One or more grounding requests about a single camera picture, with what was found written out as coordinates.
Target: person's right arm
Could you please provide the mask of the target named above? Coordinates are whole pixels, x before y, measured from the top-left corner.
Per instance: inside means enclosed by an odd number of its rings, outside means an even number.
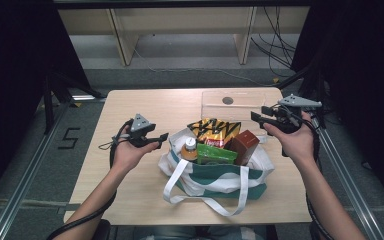
[[[303,113],[303,118],[310,121],[306,113]],[[264,128],[279,139],[283,150],[297,166],[308,198],[326,231],[334,239],[365,239],[317,167],[311,130],[305,124],[291,134],[285,134],[268,123],[264,124]]]

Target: person's left hand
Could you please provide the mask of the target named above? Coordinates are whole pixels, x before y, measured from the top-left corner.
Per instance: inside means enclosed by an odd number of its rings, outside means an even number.
[[[126,126],[122,132],[125,134],[130,126]],[[158,142],[153,142],[141,148],[133,146],[129,141],[119,143],[114,155],[112,168],[125,171],[126,173],[135,168],[140,159],[158,147]]]

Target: white strap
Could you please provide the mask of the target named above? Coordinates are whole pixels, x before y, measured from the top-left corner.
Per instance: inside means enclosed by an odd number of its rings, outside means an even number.
[[[233,215],[237,215],[245,208],[247,196],[248,196],[248,173],[249,168],[241,166],[241,190],[239,193],[239,201],[238,201],[238,207],[233,212],[227,211],[223,206],[221,206],[217,201],[215,201],[212,198],[208,197],[189,197],[189,196],[174,196],[170,198],[171,190],[173,189],[174,185],[176,184],[177,180],[179,180],[180,176],[182,175],[183,171],[185,170],[186,166],[188,165],[188,161],[181,159],[179,164],[177,164],[176,169],[174,170],[173,174],[171,175],[170,179],[168,180],[166,186],[164,187],[163,197],[164,200],[166,200],[169,203],[176,204],[179,203],[185,199],[188,198],[199,198],[202,199],[208,206],[210,206],[214,211],[218,212],[222,216],[229,217]]]

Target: person's left arm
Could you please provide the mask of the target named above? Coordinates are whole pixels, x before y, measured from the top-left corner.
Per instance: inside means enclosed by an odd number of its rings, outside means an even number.
[[[142,148],[136,148],[129,142],[121,142],[114,155],[114,163],[107,175],[98,186],[92,191],[83,204],[67,220],[66,224],[88,216],[104,206],[117,191],[127,173],[137,166],[140,159],[158,147],[158,142],[150,143]],[[94,219],[76,226],[54,239],[92,239],[102,214]]]

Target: forearm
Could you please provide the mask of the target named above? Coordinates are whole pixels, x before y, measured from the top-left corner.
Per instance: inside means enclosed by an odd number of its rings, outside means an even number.
[[[364,239],[314,160],[297,164],[308,197],[322,226],[334,239]]]
[[[116,172],[110,170],[104,179],[93,190],[89,197],[77,209],[73,215],[67,220],[66,224],[94,213],[96,210],[104,206],[117,191],[121,181],[126,176],[126,171]],[[87,221],[73,229],[64,232],[55,239],[91,239],[99,224],[102,214],[94,219]]]

